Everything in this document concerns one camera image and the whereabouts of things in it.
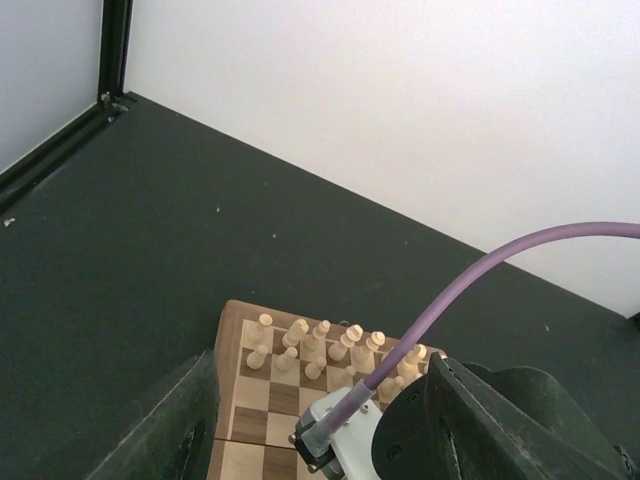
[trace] chess piece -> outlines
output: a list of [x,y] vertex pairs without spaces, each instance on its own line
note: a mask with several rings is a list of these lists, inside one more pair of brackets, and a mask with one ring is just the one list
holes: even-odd
[[320,343],[327,336],[327,332],[331,328],[331,323],[328,320],[323,320],[316,325],[311,333],[307,335],[302,341],[302,345],[309,352],[314,352],[320,346]]
[[338,389],[340,387],[349,386],[350,379],[356,374],[356,369],[349,365],[348,367],[337,372],[333,377],[333,386]]
[[373,352],[377,351],[384,345],[385,337],[382,332],[373,332],[365,341],[364,345],[354,348],[351,353],[351,359],[355,365],[367,365],[373,361]]
[[263,313],[258,317],[258,321],[252,325],[249,330],[249,340],[254,343],[259,343],[264,339],[265,330],[271,326],[273,318],[268,313]]
[[258,370],[264,365],[264,359],[269,353],[266,345],[258,345],[256,349],[247,355],[247,366],[253,370]]
[[284,337],[282,337],[282,345],[287,348],[296,347],[300,340],[304,338],[304,336],[309,331],[309,324],[304,318],[299,318],[293,325],[289,327],[287,333],[285,333]]
[[402,391],[405,383],[404,378],[399,375],[395,378],[387,378],[382,382],[382,385],[380,385],[380,395],[391,401]]
[[334,343],[329,348],[329,356],[332,360],[339,362],[347,354],[347,350],[353,347],[362,338],[363,330],[360,325],[352,325],[342,334],[340,341]]
[[327,366],[327,359],[324,357],[316,357],[313,362],[304,367],[304,374],[307,378],[315,380],[320,376],[324,367]]
[[427,347],[415,345],[398,364],[398,373],[408,382],[418,371],[418,364],[427,356]]
[[282,355],[278,355],[278,358],[276,358],[276,368],[281,372],[291,370],[297,356],[298,350],[295,347],[287,348]]

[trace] purple cable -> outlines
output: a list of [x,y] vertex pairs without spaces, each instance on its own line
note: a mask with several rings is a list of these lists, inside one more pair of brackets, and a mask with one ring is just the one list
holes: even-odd
[[[525,235],[488,253],[462,272],[420,314],[411,328],[400,339],[398,345],[391,350],[387,358],[364,380],[364,385],[371,392],[374,392],[393,369],[397,367],[409,350],[418,343],[422,335],[433,325],[440,314],[473,282],[496,265],[513,255],[544,243],[555,242],[565,238],[592,236],[640,238],[640,224],[586,222],[561,225]],[[360,408],[360,404],[354,402],[354,399],[351,398],[351,392],[318,422],[324,423],[331,434],[335,433]]]

